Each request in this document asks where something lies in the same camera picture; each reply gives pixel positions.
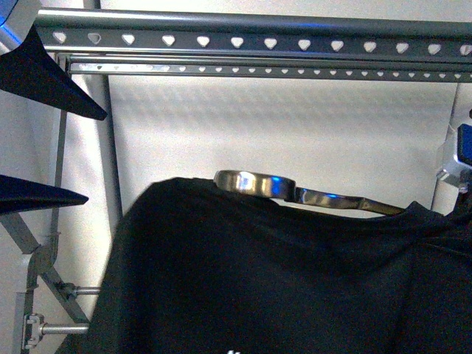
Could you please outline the silver blue right gripper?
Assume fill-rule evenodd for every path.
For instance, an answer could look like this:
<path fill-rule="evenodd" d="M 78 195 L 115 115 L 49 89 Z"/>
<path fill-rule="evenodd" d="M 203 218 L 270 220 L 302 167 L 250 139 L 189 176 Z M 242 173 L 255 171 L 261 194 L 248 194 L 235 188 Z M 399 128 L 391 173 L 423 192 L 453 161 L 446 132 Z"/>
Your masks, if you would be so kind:
<path fill-rule="evenodd" d="M 468 120 L 448 126 L 445 141 L 437 150 L 436 179 L 467 193 L 471 186 L 471 110 Z"/>

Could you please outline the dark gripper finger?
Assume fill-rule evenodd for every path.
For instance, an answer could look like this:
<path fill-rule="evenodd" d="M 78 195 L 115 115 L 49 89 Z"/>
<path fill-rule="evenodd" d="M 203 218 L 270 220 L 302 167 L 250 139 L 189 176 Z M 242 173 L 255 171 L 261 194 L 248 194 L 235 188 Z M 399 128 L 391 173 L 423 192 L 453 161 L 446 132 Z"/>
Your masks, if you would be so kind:
<path fill-rule="evenodd" d="M 1 90 L 82 117 L 99 121 L 107 117 L 48 55 L 35 27 L 18 48 L 1 56 Z"/>
<path fill-rule="evenodd" d="M 88 197 L 79 193 L 1 175 L 1 214 L 84 205 Z"/>

